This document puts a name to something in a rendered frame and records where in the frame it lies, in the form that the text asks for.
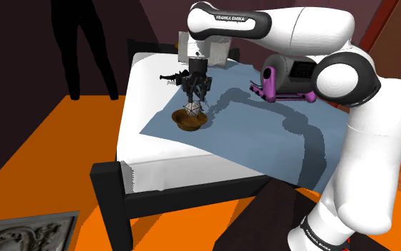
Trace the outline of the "grey and purple appliance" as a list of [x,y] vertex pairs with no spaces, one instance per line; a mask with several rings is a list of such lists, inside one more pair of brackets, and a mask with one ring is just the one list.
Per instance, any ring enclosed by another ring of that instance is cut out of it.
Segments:
[[269,103],[276,101],[306,101],[314,103],[316,95],[311,76],[317,63],[305,56],[275,53],[261,69],[260,84],[250,81],[249,89]]

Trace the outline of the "black-framed bed with white mattress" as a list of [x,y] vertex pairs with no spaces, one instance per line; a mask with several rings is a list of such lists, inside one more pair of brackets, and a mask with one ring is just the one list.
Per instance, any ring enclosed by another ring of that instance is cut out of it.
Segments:
[[130,77],[116,159],[96,163],[90,172],[113,251],[132,251],[133,218],[252,197],[273,179],[194,146],[143,135],[153,116],[182,91],[160,75],[187,64],[169,44],[129,40],[127,49]]

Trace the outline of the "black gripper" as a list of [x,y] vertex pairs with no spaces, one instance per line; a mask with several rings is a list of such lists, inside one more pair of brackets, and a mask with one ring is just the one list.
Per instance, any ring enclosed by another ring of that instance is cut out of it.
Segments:
[[187,102],[192,103],[194,95],[194,83],[196,83],[196,96],[201,102],[205,102],[205,97],[210,91],[212,78],[207,77],[208,60],[201,58],[189,58],[190,76],[182,78],[182,90],[187,94]]

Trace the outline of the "white faceted ball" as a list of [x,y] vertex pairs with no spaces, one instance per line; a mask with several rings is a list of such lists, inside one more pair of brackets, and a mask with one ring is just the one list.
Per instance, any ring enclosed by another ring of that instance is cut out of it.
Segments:
[[202,106],[199,101],[187,102],[184,109],[188,116],[198,116],[202,112]]

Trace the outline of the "brown wooden bowl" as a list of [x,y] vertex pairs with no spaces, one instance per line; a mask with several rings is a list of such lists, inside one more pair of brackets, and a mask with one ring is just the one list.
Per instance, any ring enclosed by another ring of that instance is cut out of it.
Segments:
[[186,110],[179,109],[172,113],[172,120],[181,130],[196,131],[208,121],[208,118],[203,112],[197,116],[189,116]]

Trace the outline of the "white pillow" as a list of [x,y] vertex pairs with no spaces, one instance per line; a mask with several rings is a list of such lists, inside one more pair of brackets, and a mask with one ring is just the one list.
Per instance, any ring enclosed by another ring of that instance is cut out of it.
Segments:
[[208,64],[210,66],[218,66],[224,68],[229,55],[231,38],[223,37],[215,39],[210,44],[210,57]]

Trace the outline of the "black toy figure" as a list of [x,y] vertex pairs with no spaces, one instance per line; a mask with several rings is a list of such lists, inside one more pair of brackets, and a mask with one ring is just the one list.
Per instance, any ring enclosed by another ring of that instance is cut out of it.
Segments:
[[177,86],[188,86],[189,85],[190,73],[188,70],[179,71],[170,76],[160,75],[159,79],[165,79],[168,81],[174,81]]

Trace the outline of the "grey ornate carved panel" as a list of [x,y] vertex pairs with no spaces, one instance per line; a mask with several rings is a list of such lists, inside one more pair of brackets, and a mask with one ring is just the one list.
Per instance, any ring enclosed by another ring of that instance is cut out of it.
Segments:
[[0,251],[68,251],[78,211],[0,220]]

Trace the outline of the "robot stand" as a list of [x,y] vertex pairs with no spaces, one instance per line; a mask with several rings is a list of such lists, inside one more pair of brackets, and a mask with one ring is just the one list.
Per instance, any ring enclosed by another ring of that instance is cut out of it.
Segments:
[[315,205],[273,178],[217,239],[212,251],[290,251],[288,232],[299,226]]

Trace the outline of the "blue blanket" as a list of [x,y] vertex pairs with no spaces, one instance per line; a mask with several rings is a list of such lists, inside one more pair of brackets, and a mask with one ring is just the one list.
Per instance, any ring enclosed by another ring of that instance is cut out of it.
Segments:
[[250,91],[260,73],[251,65],[211,67],[208,121],[179,129],[172,113],[187,97],[178,91],[142,129],[143,135],[185,143],[299,187],[323,192],[341,153],[348,114],[322,100],[269,103]]

